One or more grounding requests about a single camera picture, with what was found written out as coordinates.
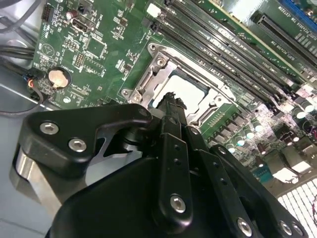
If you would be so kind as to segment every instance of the small hole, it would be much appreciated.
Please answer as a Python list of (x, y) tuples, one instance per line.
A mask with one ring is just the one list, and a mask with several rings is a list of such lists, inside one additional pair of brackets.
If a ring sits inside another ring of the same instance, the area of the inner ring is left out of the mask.
[(222, 182), (223, 185), (228, 185), (228, 183), (226, 182), (226, 180), (224, 180), (223, 178), (221, 178), (220, 181)]
[(177, 165), (177, 166), (181, 166), (182, 162), (180, 162), (179, 159), (175, 159), (174, 160), (174, 163)]

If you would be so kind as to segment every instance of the black cable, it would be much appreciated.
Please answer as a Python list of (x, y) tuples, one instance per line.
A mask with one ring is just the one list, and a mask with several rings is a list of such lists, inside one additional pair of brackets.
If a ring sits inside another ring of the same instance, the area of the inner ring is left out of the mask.
[(7, 59), (3, 58), (0, 56), (0, 65), (2, 65), (3, 67), (5, 67), (6, 69), (20, 75), (20, 76), (23, 76), (26, 74), (27, 70), (20, 67), (20, 66), (17, 66), (16, 64), (8, 61)]
[(33, 14), (33, 12), (38, 8), (41, 4), (41, 1), (44, 0), (35, 0), (35, 2), (30, 6), (30, 8), (24, 13), (24, 15), (14, 22), (12, 25), (9, 25), (6, 28), (0, 29), (0, 34), (9, 33), (15, 31), (17, 28), (23, 25), (23, 23)]
[[(6, 16), (0, 18), (0, 23), (4, 26), (12, 25), (14, 22)], [(15, 29), (15, 32), (31, 46), (36, 46), (36, 39), (21, 27)]]
[(38, 108), (41, 106), (41, 104), (44, 102), (44, 97), (43, 97), (43, 94), (40, 92), (40, 90), (35, 85), (32, 86), (32, 89), (40, 97), (40, 100), (38, 101), (36, 106), (34, 106), (34, 107), (32, 107), (32, 108), (30, 108), (28, 110), (21, 111), (21, 112), (4, 112), (4, 111), (0, 111), (0, 116), (18, 117), (18, 116), (22, 116), (22, 115), (31, 114), (31, 113), (36, 112), (38, 110)]
[(22, 60), (33, 60), (34, 55), (22, 54), (17, 52), (0, 51), (0, 56), (7, 56)]
[(20, 2), (21, 0), (0, 0), (0, 9), (2, 8), (6, 8), (8, 6), (14, 5), (18, 2)]
[(7, 46), (0, 45), (0, 51), (8, 51), (8, 52), (16, 52), (16, 53), (24, 53), (24, 54), (34, 54), (35, 50), (25, 47), (19, 46)]

